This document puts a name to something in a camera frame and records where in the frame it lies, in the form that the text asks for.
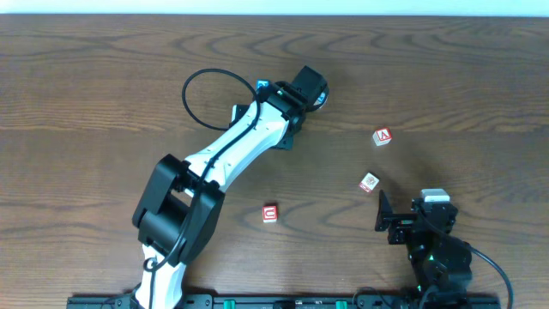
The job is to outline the blue number 2 block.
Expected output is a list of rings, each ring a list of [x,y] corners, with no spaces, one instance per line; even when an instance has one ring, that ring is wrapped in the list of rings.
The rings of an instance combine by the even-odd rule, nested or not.
[[[269,80],[263,80],[263,79],[258,79],[256,81],[256,91],[259,91],[263,88],[266,88],[270,85],[270,81]]]

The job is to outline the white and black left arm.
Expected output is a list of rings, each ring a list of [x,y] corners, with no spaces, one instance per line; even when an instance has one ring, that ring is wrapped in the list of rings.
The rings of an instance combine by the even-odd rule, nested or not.
[[[263,152],[290,148],[307,113],[326,103],[329,86],[305,66],[291,82],[264,82],[251,94],[248,106],[234,106],[217,140],[183,160],[168,154],[154,167],[132,215],[145,260],[131,307],[180,302],[186,267],[211,239],[228,187]]]

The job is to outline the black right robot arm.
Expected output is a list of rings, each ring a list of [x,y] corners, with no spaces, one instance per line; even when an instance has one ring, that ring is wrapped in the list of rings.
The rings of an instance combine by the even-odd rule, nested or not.
[[[404,245],[417,288],[392,303],[394,308],[470,308],[467,285],[472,280],[472,253],[450,238],[458,209],[443,189],[424,189],[411,212],[396,214],[384,191],[378,195],[375,230],[388,233],[388,243]]]

